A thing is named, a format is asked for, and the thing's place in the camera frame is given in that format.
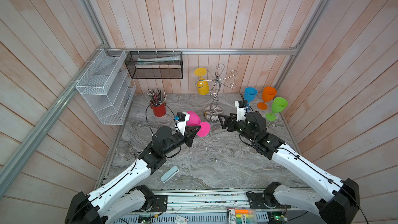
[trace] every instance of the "wood panel wall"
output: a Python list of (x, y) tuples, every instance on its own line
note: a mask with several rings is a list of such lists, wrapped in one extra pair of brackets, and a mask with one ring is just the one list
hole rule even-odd
[[(295, 46), (320, 0), (90, 0), (111, 47), (230, 48)], [(184, 78), (139, 79), (137, 93), (162, 88), (167, 93), (196, 93), (198, 67), (222, 77), (242, 92), (246, 87), (275, 85), (289, 56), (189, 55), (183, 57)]]
[(377, 223), (398, 219), (397, 52), (398, 0), (333, 0), (278, 92), (302, 154)]
[[(0, 0), (0, 166), (100, 44), (79, 0)], [(63, 223), (114, 136), (74, 97), (0, 200), (4, 223)]]

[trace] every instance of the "gray marble surface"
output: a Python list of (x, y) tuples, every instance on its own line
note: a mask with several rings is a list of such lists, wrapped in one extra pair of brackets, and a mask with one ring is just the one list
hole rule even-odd
[[(239, 94), (221, 94), (219, 98), (219, 106), (224, 114), (236, 113), (234, 102), (241, 99)], [(254, 111), (259, 110), (257, 103), (260, 101), (260, 96), (257, 96), (251, 102)], [(141, 151), (151, 141), (151, 131), (145, 121), (147, 102), (147, 95), (136, 95), (132, 100), (127, 123), (109, 171), (111, 178), (130, 166), (134, 162), (134, 152)], [(210, 104), (210, 97), (199, 94), (172, 94), (167, 96), (166, 102), (174, 113), (194, 111), (205, 121), (203, 109)], [(272, 102), (268, 102), (267, 110), (260, 110), (263, 117), (270, 112), (271, 104)], [(149, 108), (148, 121), (153, 132), (161, 126), (168, 126), (174, 130), (173, 116), (168, 109), (167, 114), (159, 118), (154, 116)], [(176, 157), (167, 159), (161, 169), (141, 184), (151, 189), (248, 189), (264, 188), (277, 181), (289, 187), (307, 187), (285, 167), (243, 144), (236, 132), (223, 130), (219, 122), (210, 125), (211, 130), (207, 136), (196, 136), (191, 148), (183, 145)], [(279, 114), (276, 121), (267, 122), (267, 130), (295, 148)], [(174, 165), (180, 171), (166, 183), (161, 182), (160, 177)]]

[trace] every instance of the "black wire basket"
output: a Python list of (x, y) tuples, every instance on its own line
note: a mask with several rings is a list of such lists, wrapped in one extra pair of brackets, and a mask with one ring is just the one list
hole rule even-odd
[(127, 54), (125, 64), (133, 79), (182, 79), (182, 52), (137, 52)]

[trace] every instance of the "blue cup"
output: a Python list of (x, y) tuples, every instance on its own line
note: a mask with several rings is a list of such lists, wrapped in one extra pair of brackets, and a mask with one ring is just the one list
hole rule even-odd
[(257, 90), (253, 87), (246, 87), (245, 89), (245, 94), (243, 95), (243, 98), (248, 101), (248, 102), (252, 102), (254, 100), (254, 98), (257, 95)]

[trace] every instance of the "red bucket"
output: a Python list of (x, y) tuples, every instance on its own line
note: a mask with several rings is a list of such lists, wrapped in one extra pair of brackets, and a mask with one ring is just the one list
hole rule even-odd
[(150, 106), (153, 110), (153, 114), (156, 117), (162, 117), (166, 114), (166, 103), (162, 103), (160, 106), (156, 107), (153, 104)]

